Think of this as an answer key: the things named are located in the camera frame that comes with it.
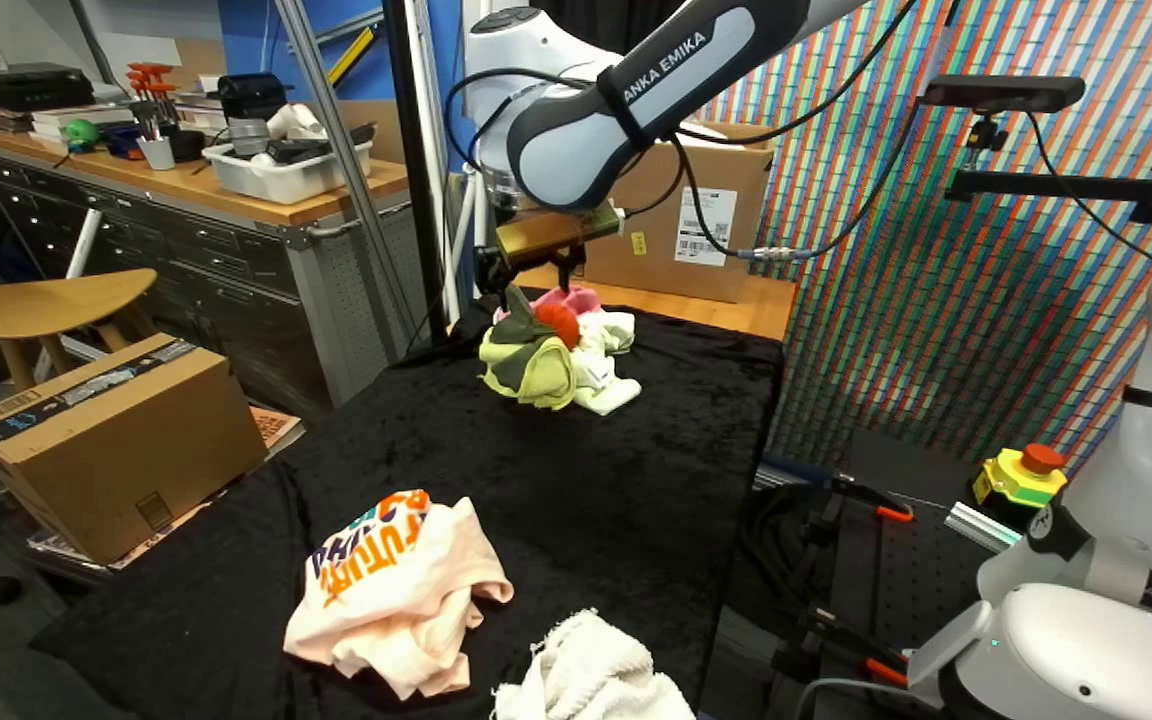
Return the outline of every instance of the black tablecloth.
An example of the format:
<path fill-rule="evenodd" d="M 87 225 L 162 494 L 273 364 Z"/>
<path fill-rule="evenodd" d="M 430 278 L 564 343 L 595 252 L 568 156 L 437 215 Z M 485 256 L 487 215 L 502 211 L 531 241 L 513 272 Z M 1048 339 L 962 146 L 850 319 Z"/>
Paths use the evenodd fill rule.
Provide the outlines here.
<path fill-rule="evenodd" d="M 643 400 L 599 420 L 509 403 L 473 356 L 392 367 L 36 647 L 140 716 L 481 716 L 559 615 L 604 607 L 694 701 L 778 348 L 639 316 L 620 375 Z M 473 497 L 514 579 L 466 637 L 474 694 L 396 704 L 278 654 L 303 554 L 388 487 Z"/>

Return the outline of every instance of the cardboard box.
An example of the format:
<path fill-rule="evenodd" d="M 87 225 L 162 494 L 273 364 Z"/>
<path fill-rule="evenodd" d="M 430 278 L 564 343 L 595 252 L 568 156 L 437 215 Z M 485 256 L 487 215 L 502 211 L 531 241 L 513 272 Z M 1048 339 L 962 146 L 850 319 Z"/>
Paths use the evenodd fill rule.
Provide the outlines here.
<path fill-rule="evenodd" d="M 115 564 L 261 459 L 229 359 L 174 336 L 0 400 L 7 494 L 96 564 Z"/>
<path fill-rule="evenodd" d="M 770 152 L 767 150 L 714 150 L 689 146 L 703 220 L 726 248 L 746 248 L 761 231 L 762 188 Z M 677 178 L 679 159 L 672 146 L 657 146 L 643 159 L 612 188 L 620 210 L 653 203 Z M 745 262 L 711 252 L 694 229 L 692 201 L 684 203 L 689 180 L 653 211 L 623 225 L 623 236 L 586 244 L 583 280 L 623 285 L 700 301 L 740 301 L 746 278 Z"/>

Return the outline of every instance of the cabinet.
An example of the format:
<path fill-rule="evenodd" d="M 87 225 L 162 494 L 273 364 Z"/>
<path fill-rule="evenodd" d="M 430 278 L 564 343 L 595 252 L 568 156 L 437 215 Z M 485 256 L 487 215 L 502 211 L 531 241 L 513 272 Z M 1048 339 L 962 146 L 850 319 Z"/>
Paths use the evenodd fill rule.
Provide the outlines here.
<path fill-rule="evenodd" d="M 65 278 L 87 210 L 99 211 L 87 272 L 157 268 L 147 295 L 157 325 L 224 351 L 249 398 L 301 417 L 352 398 L 359 382 L 338 371 L 347 367 L 338 356 L 356 351 L 356 339 L 334 319 L 359 294 L 356 268 L 338 268 L 347 256 L 0 156 L 0 215 L 40 278 Z"/>

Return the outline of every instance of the white towel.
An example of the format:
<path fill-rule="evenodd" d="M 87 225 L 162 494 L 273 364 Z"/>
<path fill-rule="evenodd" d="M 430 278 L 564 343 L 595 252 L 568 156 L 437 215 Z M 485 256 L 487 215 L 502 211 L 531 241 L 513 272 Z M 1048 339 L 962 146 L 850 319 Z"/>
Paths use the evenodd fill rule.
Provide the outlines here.
<path fill-rule="evenodd" d="M 338 677 L 375 667 L 398 701 L 459 694 L 465 633 L 485 625 L 473 597 L 513 602 L 473 500 L 392 494 L 303 562 L 282 654 Z"/>
<path fill-rule="evenodd" d="M 692 708 L 639 640 L 574 612 L 531 647 L 523 684 L 497 688 L 497 720 L 692 720 Z"/>

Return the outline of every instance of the stool seat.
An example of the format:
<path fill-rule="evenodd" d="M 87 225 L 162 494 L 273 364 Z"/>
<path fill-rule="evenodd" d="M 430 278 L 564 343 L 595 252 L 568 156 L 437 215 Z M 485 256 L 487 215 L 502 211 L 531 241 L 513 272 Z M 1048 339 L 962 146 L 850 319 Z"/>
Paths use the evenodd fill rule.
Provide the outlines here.
<path fill-rule="evenodd" d="M 40 339 L 99 325 L 157 285 L 150 268 L 0 285 L 0 339 Z"/>

